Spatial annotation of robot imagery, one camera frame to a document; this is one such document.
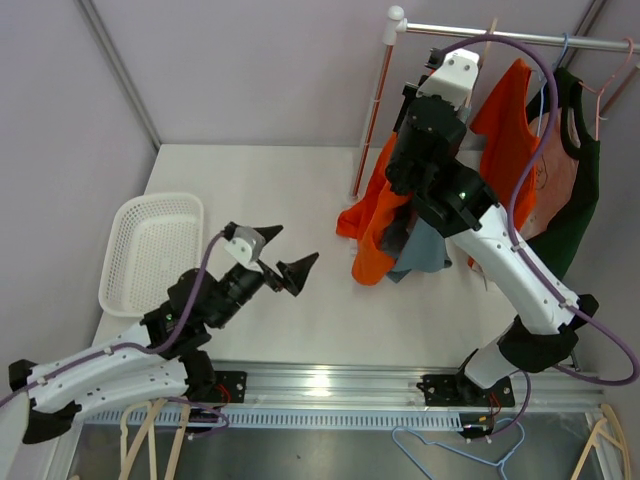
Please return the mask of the blue grey t shirt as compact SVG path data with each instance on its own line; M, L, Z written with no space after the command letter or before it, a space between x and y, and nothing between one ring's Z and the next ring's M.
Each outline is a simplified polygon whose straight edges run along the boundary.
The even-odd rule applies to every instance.
M496 203L480 174L456 155L466 134L454 108L437 100L408 108L398 124L385 176L409 204L383 234L382 249L395 259L388 273L399 282L412 271L435 273L452 265L445 239L480 228Z

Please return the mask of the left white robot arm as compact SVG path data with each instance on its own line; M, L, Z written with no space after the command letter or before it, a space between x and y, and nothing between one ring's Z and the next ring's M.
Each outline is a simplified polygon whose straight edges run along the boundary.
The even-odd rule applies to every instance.
M28 407L18 442L49 441L88 417L137 402L165 398L202 407L232 400L202 347L262 287L302 292L318 253L274 267L260 258L282 229L230 222L214 237L234 260L221 278L208 272L204 258L168 288L163 303L114 339L48 364L13 362L11 394L25 394Z

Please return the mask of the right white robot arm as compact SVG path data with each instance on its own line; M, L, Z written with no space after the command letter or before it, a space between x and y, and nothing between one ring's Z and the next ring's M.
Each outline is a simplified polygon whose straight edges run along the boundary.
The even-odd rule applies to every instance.
M567 288L539 259L508 234L505 208L480 174L456 158L466 133L455 108L438 96L404 101L397 139L386 168L393 193L407 195L418 217L477 261L516 310L510 326L473 351L455 375L455 392L467 405L480 403L517 371L538 373L569 356L584 315L599 303Z

